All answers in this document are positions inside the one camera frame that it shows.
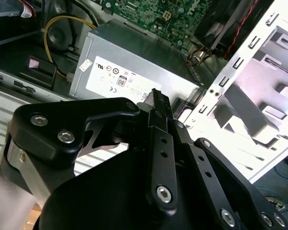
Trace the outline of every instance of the silver bolt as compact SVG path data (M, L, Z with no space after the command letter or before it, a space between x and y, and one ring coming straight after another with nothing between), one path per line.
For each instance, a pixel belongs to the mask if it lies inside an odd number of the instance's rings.
M35 126L45 126L48 124L48 120L42 115L34 115L31 117L31 123Z
M208 148L210 148L210 146L211 146L210 143L206 140L204 140L204 145L206 145Z
M24 163L24 162L25 162L25 154L24 154L24 152L21 152L21 153L20 153L19 161L20 161L21 163Z
M176 121L176 124L178 125L179 128L184 128L183 123L181 123L179 120Z
M222 219L231 227L235 226L235 219L226 209L221 210Z
M70 131L60 131L58 133L58 139L66 144L73 143L75 136Z
M164 203L169 203L172 199L172 195L171 192L163 187L163 186L159 186L157 188L157 196L160 198L160 200L162 200Z
M273 226L270 218L269 218L266 214L262 213L261 216L262 216L262 218L264 219L264 221L265 221L270 227Z
M274 213L274 218L276 219L276 221L277 221L282 227L285 226L285 222L282 220L281 217L279 217L278 214Z

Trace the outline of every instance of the power supply label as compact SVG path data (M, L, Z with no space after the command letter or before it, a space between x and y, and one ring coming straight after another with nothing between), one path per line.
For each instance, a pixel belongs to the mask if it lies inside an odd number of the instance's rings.
M126 97L134 103L143 102L153 88L160 90L161 85L98 56L86 84L104 97Z

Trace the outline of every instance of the yellow wire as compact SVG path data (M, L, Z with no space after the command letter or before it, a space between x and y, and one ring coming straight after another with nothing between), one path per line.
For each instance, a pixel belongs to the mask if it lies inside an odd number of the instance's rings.
M49 50L49 47L48 47L47 33L48 33L49 28L51 27L51 25L52 25L53 23L55 23L56 21L58 21L58 20L60 20L60 19L64 19L64 18L76 20L76 21L78 21L78 22L84 23L85 25L87 25L87 26L90 27L91 29L96 29L96 26L94 26L92 23L90 23L90 22L88 22L88 21L86 21L86 20L83 20L83 19L81 19L81 18L73 17L73 16L61 15L61 16L56 16L56 17L53 17L52 19L50 19L49 22L48 22L48 23L46 24L46 26L45 26L43 39L44 39L45 51L46 51L47 57L48 57L48 59L49 59L49 61L50 61L51 63L53 63L53 59L52 59L52 57L51 57L50 50ZM62 77L65 78L65 76L62 75L58 70L57 70L57 73L58 73L59 75L61 75Z

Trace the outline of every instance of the green circuit board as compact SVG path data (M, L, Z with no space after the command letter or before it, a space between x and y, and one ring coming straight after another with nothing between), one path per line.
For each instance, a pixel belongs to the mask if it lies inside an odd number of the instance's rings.
M212 0L104 0L105 9L187 49Z

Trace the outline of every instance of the red wire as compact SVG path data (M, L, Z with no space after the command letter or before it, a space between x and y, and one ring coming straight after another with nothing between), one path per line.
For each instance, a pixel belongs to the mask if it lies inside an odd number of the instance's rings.
M34 8L28 2L26 2L25 0L18 0L18 1L22 3L23 5L25 5L26 7L28 7L32 15L35 16Z
M255 4L256 4L257 2L258 2L258 0L255 0L255 1L254 1L254 3L252 4L252 6L250 7L250 10L249 10L248 14L244 16L241 24L239 25L239 27L238 27L238 29L237 29L237 33L236 33L236 36L234 37L234 40L232 41L230 47L228 47L228 50L227 50L226 54L224 55L224 58L225 58L225 59L227 59L227 55L229 54L231 48L232 48L232 47L234 46L234 44L236 43L237 38L238 38L238 36L239 36L239 34L240 34L240 30L241 30L243 24L245 23L245 21L247 20L247 18L250 16L250 14L252 13L252 11L254 10L254 6L255 6Z

